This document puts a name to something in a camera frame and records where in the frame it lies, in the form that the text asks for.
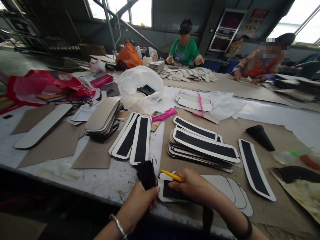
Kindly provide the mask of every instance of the bracelet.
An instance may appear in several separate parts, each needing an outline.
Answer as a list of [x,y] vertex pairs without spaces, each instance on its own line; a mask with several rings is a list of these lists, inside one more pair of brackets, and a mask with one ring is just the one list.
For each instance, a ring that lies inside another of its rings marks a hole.
[[242,214],[246,217],[246,219],[248,221],[248,230],[247,230],[247,232],[245,234],[241,234],[241,235],[240,234],[234,234],[230,230],[229,226],[227,226],[229,228],[229,230],[231,231],[231,233],[236,237],[237,240],[246,240],[246,239],[249,239],[251,237],[251,235],[252,235],[252,223],[251,223],[250,219],[247,217],[247,215],[245,215],[244,213],[242,213]]
[[119,231],[120,231],[120,233],[121,233],[121,235],[122,235],[122,239],[127,239],[127,234],[124,233],[124,230],[123,230],[123,228],[121,227],[120,222],[119,222],[119,220],[116,218],[116,216],[111,213],[109,219],[110,219],[110,220],[114,220],[114,221],[116,222],[116,225],[117,225],[117,227],[118,227],[118,229],[119,229]]

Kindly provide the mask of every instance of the smartphone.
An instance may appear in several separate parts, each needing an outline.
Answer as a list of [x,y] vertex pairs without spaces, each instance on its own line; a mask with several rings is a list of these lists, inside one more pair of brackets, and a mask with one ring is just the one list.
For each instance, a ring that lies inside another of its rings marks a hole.
[[[154,111],[154,113],[152,114],[153,117],[157,117],[157,116],[160,116],[162,115],[163,113],[161,112],[158,112],[158,111]],[[159,126],[159,124],[161,123],[161,120],[159,121],[156,121],[156,122],[153,122],[151,123],[151,132],[155,132]]]

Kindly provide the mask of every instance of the apron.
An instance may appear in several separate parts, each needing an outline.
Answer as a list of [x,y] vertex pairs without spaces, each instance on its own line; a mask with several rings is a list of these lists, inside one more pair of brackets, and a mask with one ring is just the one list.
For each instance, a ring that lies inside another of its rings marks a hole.
[[[268,68],[273,65],[273,62],[274,62],[274,60],[272,59],[272,62],[269,64]],[[267,70],[264,70],[264,69],[258,67],[259,64],[260,64],[260,59],[259,59],[257,65],[248,74],[243,75],[243,76],[244,77],[251,77],[252,79],[254,79],[258,76],[267,74],[268,73]]]
[[178,62],[182,66],[188,67],[189,63],[186,60],[184,60],[184,57],[185,57],[185,53],[186,53],[186,50],[187,50],[187,47],[188,47],[189,43],[187,44],[186,49],[184,50],[184,52],[177,51],[178,44],[179,43],[177,43],[176,49],[175,49],[174,54],[173,54],[173,60]]

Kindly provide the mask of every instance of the pen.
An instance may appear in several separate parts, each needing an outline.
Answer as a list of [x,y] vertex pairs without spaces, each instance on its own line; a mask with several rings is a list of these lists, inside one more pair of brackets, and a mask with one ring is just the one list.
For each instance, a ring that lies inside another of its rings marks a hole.
[[171,172],[168,172],[168,171],[165,171],[165,170],[162,170],[160,169],[161,172],[163,172],[164,174],[168,175],[169,177],[172,177],[174,180],[177,180],[178,182],[181,182],[183,183],[183,180],[181,177],[179,177],[178,175],[175,175]]

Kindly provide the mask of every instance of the window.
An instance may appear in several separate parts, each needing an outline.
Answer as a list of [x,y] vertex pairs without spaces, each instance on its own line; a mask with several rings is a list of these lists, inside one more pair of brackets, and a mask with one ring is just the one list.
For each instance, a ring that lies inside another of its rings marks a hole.
[[[116,13],[119,11],[129,0],[107,0],[108,8]],[[96,19],[106,19],[104,9],[96,4],[93,0],[88,0],[92,17]],[[152,26],[152,0],[139,0],[132,8],[126,11],[121,19],[132,25],[141,26],[143,23],[146,27]]]
[[0,11],[1,10],[7,10],[6,7],[3,5],[3,3],[0,1]]
[[290,11],[273,29],[268,38],[277,38],[282,34],[293,32],[296,41],[315,44],[320,38],[320,12],[313,12],[320,7],[319,0],[295,0]]
[[131,8],[132,24],[152,27],[152,0],[139,0]]

